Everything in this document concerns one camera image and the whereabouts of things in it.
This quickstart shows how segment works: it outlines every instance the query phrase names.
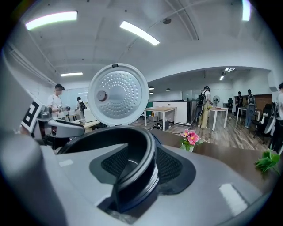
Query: desk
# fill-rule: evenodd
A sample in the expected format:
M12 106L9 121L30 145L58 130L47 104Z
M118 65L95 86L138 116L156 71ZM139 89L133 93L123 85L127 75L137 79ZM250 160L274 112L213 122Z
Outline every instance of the desk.
M172 147L179 148L181 140L184 139L182 136L157 129L152 129L150 132L159 139L161 144ZM265 175L262 175L260 171L255 168L254 162L261 158L261 151L202 143L195 146L193 152L225 163L243 178L256 186L263 194L270 192L279 178L277 173L273 170L269 170ZM278 164L279 171L282 169L282 166L281 158Z
M240 121L242 120L242 114L243 114L243 111L246 111L247 110L247 108L244 108L244 107L240 107L240 108L238 108L238 113L237 113L237 120L236 120L236 123L238 123L238 117L239 117L239 110L241 110L241 116L240 116ZM259 121L260 120L260 111L257 111L256 110L256 112L257 112L257 120Z
M162 124L162 130L165 131L165 113L169 111L175 111L174 112L174 124L176 124L176 113L177 108L174 107L151 107L145 109L145 126L147 126L146 123L146 111L157 111L163 113L163 124Z
M209 110L209 112L210 111L214 111L214 121L213 121L212 131L215 130L217 112L219 112L219 111L226 111L226 116L225 116L225 121L224 121L224 126L223 126L223 128L225 128L226 127L226 122L227 122L227 116L228 116L228 108L209 108L208 110Z
M91 127L93 127L93 126L95 126L95 125L97 125L97 124L99 124L99 123L100 123L100 122L99 122L98 120L92 121L92 122L86 122L86 123L84 124L84 132L86 133L86 132L92 131L92 128L91 128Z

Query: inner lid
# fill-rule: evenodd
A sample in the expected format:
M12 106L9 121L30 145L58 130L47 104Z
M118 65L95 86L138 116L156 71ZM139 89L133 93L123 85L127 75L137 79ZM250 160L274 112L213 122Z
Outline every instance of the inner lid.
M111 64L93 77L88 88L92 114L109 126L128 125L144 112L149 87L143 74L128 64Z

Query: khaki pants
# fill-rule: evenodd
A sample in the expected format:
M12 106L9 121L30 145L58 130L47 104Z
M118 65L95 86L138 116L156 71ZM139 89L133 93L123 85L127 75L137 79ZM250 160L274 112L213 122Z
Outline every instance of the khaki pants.
M207 126L207 117L208 117L208 102L203 106L203 113L199 117L199 125L201 128L205 128Z

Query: man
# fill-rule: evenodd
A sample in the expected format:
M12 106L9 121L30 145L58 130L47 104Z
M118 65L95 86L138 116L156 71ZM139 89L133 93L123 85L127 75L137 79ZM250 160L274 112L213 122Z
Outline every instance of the man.
M84 109L81 109L81 108L80 108L80 105L83 105L84 107L83 107L83 106L82 106L82 107L85 108L84 102L81 100L80 97L78 97L78 98L76 99L76 109L75 109L75 112L79 113L80 119L83 119L83 118L84 118L84 112L81 111L81 110L84 110Z
M205 95L206 103L203 106L203 113L199 117L199 127L207 128L207 118L208 118L208 106L211 104L210 100L210 88L208 86L204 87L202 94Z
M247 111L246 111L246 119L245 119L245 128L249 128L251 126L252 122L252 115L250 114L250 107L254 107L255 109L255 98L252 94L252 91L249 89L248 90L248 95L246 97L247 100Z
M238 107L242 107L243 106L243 97L241 96L241 92L238 92L238 96L236 98L236 112L235 112L235 116L237 116L238 114Z
M62 99L59 97L61 95L62 91L65 90L65 88L61 84L57 84L55 86L54 94L50 95L47 99L47 105L51 107L52 109L52 116L53 118L63 118L64 114L62 113Z
M275 130L272 136L271 149L278 153L283 141L283 83L279 85L279 95L277 97L275 118Z

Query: chair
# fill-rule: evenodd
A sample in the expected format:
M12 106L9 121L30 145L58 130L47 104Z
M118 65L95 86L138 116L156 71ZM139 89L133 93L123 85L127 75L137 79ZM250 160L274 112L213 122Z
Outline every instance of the chair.
M265 105L265 107L263 109L263 112L262 112L262 115L260 117L260 121L262 121L262 119L264 117L264 114L267 114L267 116L265 116L263 124L260 123L260 121L252 119L252 123L255 124L255 126L256 126L253 138L255 138L256 135L261 135L263 137L263 144L266 144L266 141L264 140L264 137L269 136L269 134L265 134L264 133L264 130L265 130L265 127L267 126L268 120L269 120L269 118L271 116L271 108L272 108L271 104L266 104Z
M228 108L229 110L232 110L232 109L233 109L233 100L232 100L231 97L229 97L229 99L228 99L227 108Z

